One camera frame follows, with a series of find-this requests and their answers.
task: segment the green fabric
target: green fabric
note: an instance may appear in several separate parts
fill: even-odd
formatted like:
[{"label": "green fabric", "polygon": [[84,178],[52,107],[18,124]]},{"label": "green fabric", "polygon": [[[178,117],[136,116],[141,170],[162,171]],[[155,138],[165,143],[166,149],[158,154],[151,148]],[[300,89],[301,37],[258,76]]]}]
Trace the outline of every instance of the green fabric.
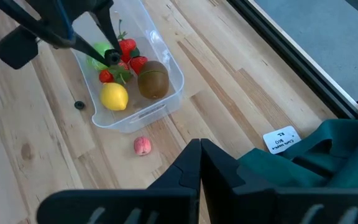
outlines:
[{"label": "green fabric", "polygon": [[239,162],[281,187],[358,188],[358,120],[327,120],[278,155],[253,149]]}]

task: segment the kiwi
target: kiwi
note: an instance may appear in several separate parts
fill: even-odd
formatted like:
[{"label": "kiwi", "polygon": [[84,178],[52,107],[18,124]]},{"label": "kiwi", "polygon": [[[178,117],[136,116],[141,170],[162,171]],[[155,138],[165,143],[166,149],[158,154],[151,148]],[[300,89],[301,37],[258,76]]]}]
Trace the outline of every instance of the kiwi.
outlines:
[{"label": "kiwi", "polygon": [[148,99],[163,98],[169,89],[168,70],[158,61],[146,62],[137,78],[140,94]]}]

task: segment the wooden table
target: wooden table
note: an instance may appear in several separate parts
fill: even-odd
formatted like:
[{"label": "wooden table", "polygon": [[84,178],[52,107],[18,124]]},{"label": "wooden table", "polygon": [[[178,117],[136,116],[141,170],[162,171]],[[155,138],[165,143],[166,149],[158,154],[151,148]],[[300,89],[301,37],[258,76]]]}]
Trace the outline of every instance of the wooden table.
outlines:
[{"label": "wooden table", "polygon": [[[145,188],[193,138],[235,158],[292,125],[309,135],[332,112],[224,0],[145,0],[185,74],[181,109],[132,134],[99,129],[69,50],[39,45],[20,70],[0,61],[0,223],[35,223],[39,203],[63,189]],[[0,11],[0,39],[17,24]],[[78,111],[73,104],[87,107]],[[137,136],[152,140],[139,157]],[[200,223],[208,223],[201,203]]]}]

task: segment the plastic container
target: plastic container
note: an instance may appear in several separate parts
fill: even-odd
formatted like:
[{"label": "plastic container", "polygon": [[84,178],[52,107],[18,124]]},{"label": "plastic container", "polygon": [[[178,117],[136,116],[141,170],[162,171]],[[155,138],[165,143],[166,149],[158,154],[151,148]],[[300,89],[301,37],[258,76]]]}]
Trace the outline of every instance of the plastic container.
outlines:
[{"label": "plastic container", "polygon": [[[118,22],[121,18],[121,31],[128,32],[126,38],[135,39],[140,54],[149,60],[162,62],[169,72],[170,89],[164,98],[148,100],[141,96],[135,76],[125,85],[129,94],[127,108],[124,111],[111,111],[106,109],[99,100],[102,87],[98,78],[99,72],[88,65],[84,53],[73,50],[94,104],[92,122],[100,128],[131,133],[179,109],[184,77],[139,0],[115,1],[110,13],[116,34],[118,35]],[[92,45],[97,42],[108,42],[88,13],[79,17],[73,27]]]}]

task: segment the white label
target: white label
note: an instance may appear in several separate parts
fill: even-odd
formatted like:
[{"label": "white label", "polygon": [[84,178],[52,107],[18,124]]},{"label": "white label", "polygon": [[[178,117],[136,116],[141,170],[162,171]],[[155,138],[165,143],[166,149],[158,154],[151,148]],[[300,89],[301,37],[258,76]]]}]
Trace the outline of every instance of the white label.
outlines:
[{"label": "white label", "polygon": [[301,141],[293,126],[264,134],[264,141],[272,154],[277,154],[288,149],[293,144]]}]

